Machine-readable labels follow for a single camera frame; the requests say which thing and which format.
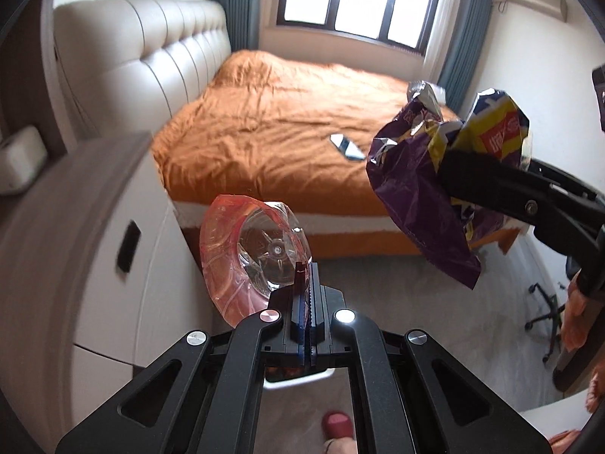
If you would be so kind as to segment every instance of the gray carpet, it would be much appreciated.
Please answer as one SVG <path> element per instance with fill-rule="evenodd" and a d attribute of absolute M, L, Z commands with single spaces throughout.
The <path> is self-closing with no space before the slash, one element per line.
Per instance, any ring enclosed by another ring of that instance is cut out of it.
<path fill-rule="evenodd" d="M 343 291 L 347 306 L 384 330 L 427 331 L 517 411 L 561 398 L 551 383 L 556 357 L 545 367 L 548 328 L 523 324 L 548 311 L 527 288 L 541 276 L 523 242 L 507 256 L 493 244 L 480 250 L 483 272 L 473 291 L 421 257 L 320 261 L 320 280 Z M 262 396 L 257 454 L 320 454 L 321 417 L 352 412 L 346 370 L 329 379 Z"/>

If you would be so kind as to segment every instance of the bed frame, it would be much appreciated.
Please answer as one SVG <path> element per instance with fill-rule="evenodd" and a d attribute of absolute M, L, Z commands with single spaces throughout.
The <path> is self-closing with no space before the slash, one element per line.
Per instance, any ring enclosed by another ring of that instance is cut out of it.
<path fill-rule="evenodd" d="M 198 0 L 86 0 L 54 11 L 77 138 L 158 131 L 231 54 L 225 12 Z"/>

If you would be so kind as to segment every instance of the window sill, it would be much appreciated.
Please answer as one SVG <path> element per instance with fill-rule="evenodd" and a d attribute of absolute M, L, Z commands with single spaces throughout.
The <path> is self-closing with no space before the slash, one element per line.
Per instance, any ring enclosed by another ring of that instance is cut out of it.
<path fill-rule="evenodd" d="M 275 25 L 268 25 L 266 28 L 268 30 L 272 30 L 272 31 L 273 30 L 280 30 L 280 31 L 286 30 L 286 31 L 297 31 L 297 32 L 312 33 L 312 34 L 326 34 L 329 36 L 343 37 L 344 39 L 351 39 L 351 40 L 358 41 L 358 42 L 372 44 L 374 46 L 380 46 L 380 47 L 386 48 L 388 50 L 399 51 L 400 53 L 407 54 L 408 56 L 414 56 L 416 58 L 420 58 L 420 59 L 424 60 L 424 56 L 421 53 L 419 53 L 418 51 L 413 51 L 408 48 L 395 46 L 395 45 L 392 45 L 389 43 L 384 43 L 382 41 L 378 41 L 376 39 L 371 39 L 369 37 L 358 36 L 356 34 L 343 33 L 340 31 L 328 31 L 325 29 L 314 29 L 312 27 L 304 27 L 301 25 L 275 24 Z"/>

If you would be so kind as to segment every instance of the snack bag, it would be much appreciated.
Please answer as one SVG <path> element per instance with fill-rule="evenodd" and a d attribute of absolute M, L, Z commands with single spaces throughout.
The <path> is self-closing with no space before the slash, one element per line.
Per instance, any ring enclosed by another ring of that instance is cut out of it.
<path fill-rule="evenodd" d="M 378 132 L 366 171 L 397 227 L 435 266 L 473 288 L 481 265 L 469 244 L 500 229 L 504 218 L 452 200 L 439 185 L 437 172 L 449 148 L 493 155 L 518 167 L 529 122 L 505 92 L 479 94 L 465 123 L 441 122 L 433 98 L 425 85 Z"/>

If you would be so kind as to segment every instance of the bed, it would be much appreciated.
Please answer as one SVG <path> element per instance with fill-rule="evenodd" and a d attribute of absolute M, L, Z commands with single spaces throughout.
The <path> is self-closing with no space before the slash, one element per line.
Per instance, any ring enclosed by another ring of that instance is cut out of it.
<path fill-rule="evenodd" d="M 373 194 L 365 164 L 329 141 L 341 133 L 368 151 L 406 103 L 407 83 L 341 65 L 231 54 L 215 2 L 92 0 L 55 10 L 62 88 L 79 138 L 136 130 L 152 152 L 194 254 L 218 194 L 283 201 L 315 259 L 418 254 Z M 446 119 L 455 117 L 446 107 Z M 509 222 L 476 245 L 503 251 Z"/>

